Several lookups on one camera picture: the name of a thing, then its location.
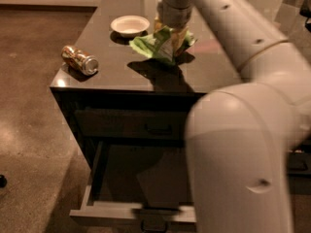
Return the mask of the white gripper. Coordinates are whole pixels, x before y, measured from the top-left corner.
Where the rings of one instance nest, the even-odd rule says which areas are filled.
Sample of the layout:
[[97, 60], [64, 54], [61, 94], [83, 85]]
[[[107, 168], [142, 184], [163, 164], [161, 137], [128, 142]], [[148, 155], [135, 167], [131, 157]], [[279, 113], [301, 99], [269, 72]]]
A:
[[164, 25], [172, 29], [171, 41], [175, 56], [187, 49], [187, 23], [191, 17], [192, 4], [190, 0], [157, 0], [157, 17], [154, 20], [154, 32], [161, 30]]

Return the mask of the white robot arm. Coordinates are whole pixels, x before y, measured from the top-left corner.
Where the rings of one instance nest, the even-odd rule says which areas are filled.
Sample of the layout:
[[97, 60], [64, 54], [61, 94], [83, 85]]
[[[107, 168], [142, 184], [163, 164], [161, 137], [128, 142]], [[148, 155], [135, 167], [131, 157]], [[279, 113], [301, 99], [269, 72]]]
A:
[[198, 10], [242, 83], [189, 112], [186, 155], [197, 233], [294, 233], [288, 152], [310, 133], [311, 70], [246, 0], [160, 0], [170, 27]]

